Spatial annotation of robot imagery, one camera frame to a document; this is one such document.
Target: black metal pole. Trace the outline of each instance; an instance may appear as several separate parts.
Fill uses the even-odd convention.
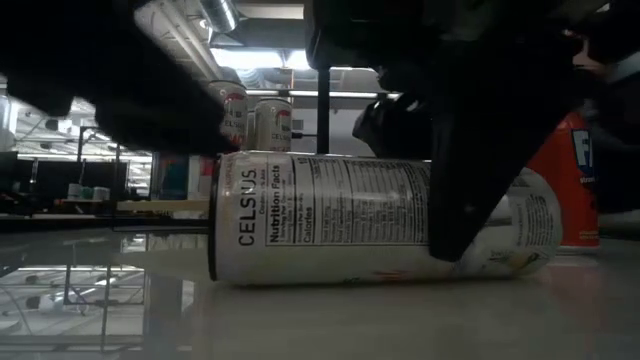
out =
[[[84,131],[87,130],[86,127],[80,126],[80,137],[78,138],[78,158],[77,162],[82,161],[82,146],[84,145]]]
[[[318,70],[318,154],[329,153],[329,69]]]

